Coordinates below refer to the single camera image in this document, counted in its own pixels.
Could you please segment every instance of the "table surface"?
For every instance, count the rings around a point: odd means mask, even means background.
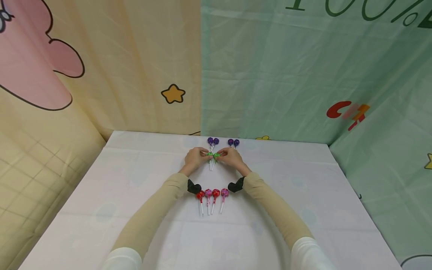
[[[215,151],[228,146],[227,138],[219,139]],[[208,148],[206,140],[115,131],[20,270],[99,269],[129,218],[178,172],[190,148]],[[303,218],[338,269],[400,269],[327,145],[240,139],[237,149]],[[217,163],[214,171],[206,165],[191,180],[203,189],[222,189],[239,177]],[[179,199],[157,231],[143,269],[290,268],[280,233],[244,191],[230,194],[222,215],[220,206],[219,198],[215,214],[201,216],[192,194]]]

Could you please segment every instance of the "pink lollipop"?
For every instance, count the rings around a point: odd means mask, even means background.
[[[219,214],[222,214],[223,205],[224,205],[224,203],[225,203],[225,197],[228,197],[228,196],[229,196],[229,191],[228,191],[226,188],[223,188],[223,189],[220,191],[220,193],[221,193],[221,195],[222,195],[222,207],[220,208],[220,213],[219,213]]]
[[[210,216],[210,197],[212,196],[212,190],[211,189],[206,189],[206,191],[204,192],[204,195],[207,197],[207,212],[208,215]]]
[[[220,195],[219,189],[213,189],[212,195],[213,195],[213,207],[212,207],[212,215],[213,215],[213,210],[215,209],[216,198]]]
[[[201,203],[201,214],[204,216],[204,211],[203,211],[203,197],[204,197],[204,191],[200,191],[197,194],[197,198],[200,200]]]

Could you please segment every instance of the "grid pattern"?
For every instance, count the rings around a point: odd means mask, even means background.
[[[88,168],[70,147],[0,133],[0,270],[19,267]]]

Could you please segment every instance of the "person's left hand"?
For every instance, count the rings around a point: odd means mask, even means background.
[[[184,166],[181,168],[179,173],[189,177],[202,164],[213,158],[213,156],[207,156],[208,152],[209,150],[203,147],[194,147],[189,150],[189,153],[187,153],[186,157],[184,158]]]

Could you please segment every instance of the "curtain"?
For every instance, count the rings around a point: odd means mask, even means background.
[[[404,269],[432,255],[430,1],[0,3],[0,270],[113,130],[326,143]]]
[[[201,134],[327,143],[399,262],[432,255],[432,3],[205,0],[201,16]]]

